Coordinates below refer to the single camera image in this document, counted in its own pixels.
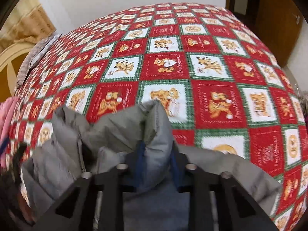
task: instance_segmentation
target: wooden door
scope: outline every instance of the wooden door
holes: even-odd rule
[[[303,16],[292,0],[260,0],[255,33],[284,67],[297,41]]]

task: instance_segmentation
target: white square patch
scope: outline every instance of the white square patch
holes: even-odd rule
[[[141,10],[141,8],[131,8],[131,9],[129,9],[129,11],[138,11],[138,10]]]
[[[207,31],[202,24],[181,24],[183,34],[207,35]]]
[[[301,184],[300,184],[299,191],[298,191],[299,195],[303,193],[307,189],[307,186],[308,186],[308,164],[303,166],[301,170],[301,182],[300,183]]]
[[[291,165],[301,159],[301,141],[297,128],[286,129],[283,131],[286,148],[286,163]]]
[[[252,122],[276,121],[274,106],[266,89],[242,88]]]
[[[41,108],[41,111],[38,115],[38,119],[44,119],[46,117],[46,115],[48,114],[48,110],[50,108],[51,102],[52,102],[53,97],[47,98],[44,102],[43,102],[43,106]]]
[[[245,32],[242,32],[242,31],[239,31],[239,30],[236,30],[236,29],[233,29],[233,32],[238,36],[238,38],[240,38],[242,41],[247,41],[251,44],[255,44],[255,42],[253,41],[253,39],[251,39],[251,37],[245,33]]]
[[[51,122],[44,122],[38,134],[38,146],[42,146],[44,142],[51,138],[53,127]]]
[[[214,151],[220,151],[225,154],[236,154],[245,157],[245,137],[242,135],[234,136],[204,136],[202,138],[202,147]]]
[[[219,45],[222,48],[222,51],[228,54],[237,54],[246,56],[245,50],[241,47],[239,42],[234,39],[216,37]]]
[[[72,89],[68,96],[66,106],[80,114],[83,114],[88,103],[88,97],[92,90],[93,87]]]
[[[59,89],[70,86],[79,74],[80,70],[81,68],[77,68],[67,72]]]
[[[274,66],[280,68],[280,66],[279,66],[279,64],[278,64],[278,62],[277,62],[277,60],[276,60],[276,58],[275,58],[275,56],[274,56],[273,54],[271,54],[271,53],[269,53],[269,52],[267,52],[267,51],[264,51],[264,53],[269,57],[271,63],[272,63]]]
[[[30,109],[32,107],[33,102],[28,103],[28,105],[26,106],[25,112],[23,113],[23,119],[28,119],[29,113],[30,113]]]
[[[222,16],[222,15],[216,15],[216,17],[219,18],[220,20],[234,23],[229,17]]]
[[[28,123],[26,125],[25,135],[23,137],[23,141],[27,144],[31,143],[31,136],[34,129],[34,123]]]
[[[177,13],[178,17],[195,17],[195,15],[191,12],[183,12],[183,13]]]
[[[48,90],[48,88],[49,88],[50,83],[51,83],[51,80],[48,81],[48,82],[45,82],[45,83],[43,84],[43,86],[42,86],[40,92],[38,93],[38,96],[37,96],[38,99],[45,96],[45,94],[47,93],[47,90]]]
[[[173,18],[155,20],[155,26],[169,25],[169,24],[175,24],[175,21]]]
[[[264,75],[267,83],[274,84],[274,85],[277,85],[281,88],[284,88],[284,86],[281,83],[278,75],[276,74],[276,72],[274,71],[274,69],[271,66],[268,66],[266,64],[262,64],[260,62],[257,62],[257,66],[259,67],[262,74]]]
[[[304,114],[303,114],[303,111],[301,110],[301,104],[299,103],[299,100],[294,96],[290,96],[290,99],[293,103],[293,108],[295,110],[297,120],[299,122],[305,123]]]
[[[174,6],[173,9],[187,9],[186,6]]]
[[[110,45],[98,48],[95,51],[93,57],[90,59],[89,62],[101,60],[101,59],[104,59],[104,58],[108,58],[110,56],[111,52],[112,52],[112,48],[113,48],[114,44],[115,44],[115,42],[113,42]]]
[[[147,36],[147,32],[149,28],[137,29],[127,32],[126,36],[123,38],[124,40],[130,40],[134,38],[143,38]]]
[[[133,19],[137,16],[137,14],[134,14],[134,15],[124,15],[122,16],[122,19]]]
[[[65,62],[62,64],[62,66],[58,69],[58,71],[56,72],[56,74],[60,74],[60,73],[62,73],[62,72],[64,72],[64,71],[66,71],[66,70],[68,69],[68,67],[73,63],[73,61],[74,61],[74,58],[65,61]]]
[[[287,223],[289,222],[292,210],[293,208],[290,208],[288,211],[286,211],[284,214],[282,214],[275,220],[275,225],[277,226],[279,231],[285,230],[285,227],[287,226]]]
[[[104,27],[106,24],[107,24],[107,23],[105,22],[105,23],[103,23],[103,24],[97,25],[93,30],[98,29],[98,28],[102,28],[102,27]]]
[[[224,24],[221,21],[219,21],[218,19],[216,19],[216,18],[204,18],[204,17],[202,17],[201,19],[206,24],[213,24],[213,25],[224,26]]]
[[[170,122],[187,121],[187,102],[185,86],[183,84],[151,84],[144,86],[141,102],[150,100],[161,100],[160,94],[168,94],[169,104],[165,105],[165,110]]]
[[[193,8],[192,10],[196,13],[208,13],[208,11],[204,8]]]
[[[153,38],[150,42],[150,52],[178,51],[179,43],[176,37]]]
[[[229,78],[226,68],[218,56],[191,54],[189,58],[196,76]]]
[[[110,34],[116,32],[117,30],[126,30],[128,26],[129,25],[119,24],[110,31]]]
[[[139,57],[115,59],[111,62],[104,79],[133,78],[136,75],[138,66]]]
[[[89,43],[81,50],[81,52],[85,52],[85,51],[88,51],[88,50],[90,50],[90,49],[95,48],[95,47],[100,43],[101,40],[102,40],[102,38],[99,38],[99,39],[96,39],[96,40],[94,40],[94,41],[89,42]]]
[[[79,46],[79,45],[81,45],[81,44],[84,44],[84,43],[89,42],[93,36],[94,36],[94,35],[91,35],[91,36],[88,36],[88,37],[82,39],[82,40],[80,41],[80,43],[78,43],[76,46]]]
[[[61,61],[64,61],[64,59],[66,58],[66,56],[68,55],[69,51],[63,53],[62,55],[60,55],[60,57],[58,58],[58,60],[56,61],[56,64],[58,64]]]
[[[152,20],[152,17],[153,17],[153,16],[139,17],[139,18],[136,19],[135,22],[150,21],[150,20]]]
[[[155,8],[146,8],[146,9],[141,10],[141,13],[147,13],[147,12],[153,12],[153,11],[155,11]]]
[[[169,4],[165,3],[165,4],[159,4],[157,5],[157,7],[162,8],[162,7],[170,7]]]

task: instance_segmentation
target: pillow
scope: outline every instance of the pillow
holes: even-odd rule
[[[24,59],[23,63],[21,64],[18,74],[17,74],[17,79],[16,79],[16,87],[15,91],[17,88],[19,88],[21,85],[23,85],[27,73],[30,70],[30,62],[31,60],[46,46],[46,44],[52,39],[53,37],[47,37],[39,41],[33,49],[29,52],[29,54],[26,56]]]

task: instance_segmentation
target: red and white checkered quilt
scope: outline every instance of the red and white checkered quilt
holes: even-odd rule
[[[289,230],[306,208],[308,138],[301,107],[270,50],[230,11],[153,4],[62,36],[17,91],[7,162],[52,134],[60,105],[89,122],[160,100],[178,143],[237,154],[284,186],[271,217]]]

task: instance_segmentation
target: red square patch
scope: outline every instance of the red square patch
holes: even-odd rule
[[[301,165],[284,173],[283,191],[277,214],[285,210],[296,200],[298,188],[301,184]]]
[[[113,51],[113,57],[142,54],[147,46],[147,39],[133,39],[130,41],[119,41]]]
[[[147,28],[152,25],[152,21],[143,21],[143,22],[137,22],[130,26],[129,30],[134,30],[138,28]]]
[[[73,85],[77,86],[89,83],[97,83],[105,71],[107,64],[108,60],[101,60],[99,65],[90,63],[84,66],[81,72],[78,74],[78,77],[74,81]]]
[[[295,94],[293,87],[291,85],[290,80],[288,79],[288,77],[285,75],[285,73],[279,69],[274,67],[275,72],[277,73],[278,77],[280,78],[282,84],[284,85],[285,89],[291,93],[291,94]]]
[[[154,16],[154,19],[155,19],[155,20],[158,20],[158,19],[171,18],[171,17],[173,17],[172,14],[155,15],[155,16]]]
[[[247,53],[251,56],[251,58],[266,62],[271,65],[267,55],[259,47],[245,41],[241,41],[241,45],[246,49]]]
[[[190,24],[190,23],[202,23],[198,18],[196,17],[179,17],[177,18],[178,23],[184,23],[184,24]]]
[[[195,141],[195,132],[193,130],[172,130],[173,137],[178,144],[193,146]]]
[[[206,27],[211,35],[234,39],[236,38],[235,34],[227,27],[212,24],[208,24]]]
[[[210,36],[204,35],[188,35],[181,36],[183,49],[187,52],[207,52],[219,54],[220,51]]]
[[[306,126],[298,126],[301,139],[301,157],[303,161],[308,160],[308,135]]]
[[[224,56],[235,82],[266,85],[263,76],[259,73],[251,59],[235,56]]]
[[[86,118],[96,122],[102,115],[116,113],[133,106],[138,90],[138,82],[117,82],[99,84],[92,96]]]
[[[41,106],[42,106],[42,103],[43,103],[43,99],[35,100],[33,102],[31,111],[30,111],[30,113],[28,115],[28,121],[29,122],[34,122],[34,121],[37,120],[38,115],[39,115],[39,111],[40,111]]]
[[[38,140],[38,136],[39,136],[39,132],[41,130],[41,127],[43,125],[44,122],[36,122],[34,124],[34,128],[32,131],[32,136],[31,136],[31,147],[36,147],[37,146],[37,140]]]
[[[141,80],[188,78],[188,66],[183,52],[144,55]]]
[[[61,83],[62,83],[62,80],[63,80],[63,77],[65,76],[65,73],[63,74],[60,74],[56,77],[54,77],[49,85],[49,88],[46,92],[46,95],[45,97],[49,97],[49,96],[52,96],[54,95],[55,93],[57,93],[59,87],[61,86]]]
[[[288,93],[272,87],[269,90],[275,101],[281,124],[297,124],[296,114]]]
[[[274,177],[284,172],[280,126],[249,129],[250,161]]]
[[[117,30],[116,32],[114,32],[111,35],[106,36],[99,44],[99,46],[104,46],[108,43],[112,43],[114,41],[118,41],[120,40],[123,35],[126,33],[126,31],[122,31],[122,30]]]
[[[66,101],[67,94],[70,92],[70,89],[61,90],[59,93],[54,95],[51,106],[49,107],[48,113],[45,119],[51,119],[53,112]]]
[[[196,128],[244,128],[242,99],[233,82],[192,80]]]
[[[170,24],[170,25],[156,26],[152,27],[150,32],[150,37],[169,36],[169,35],[179,35],[178,25]]]

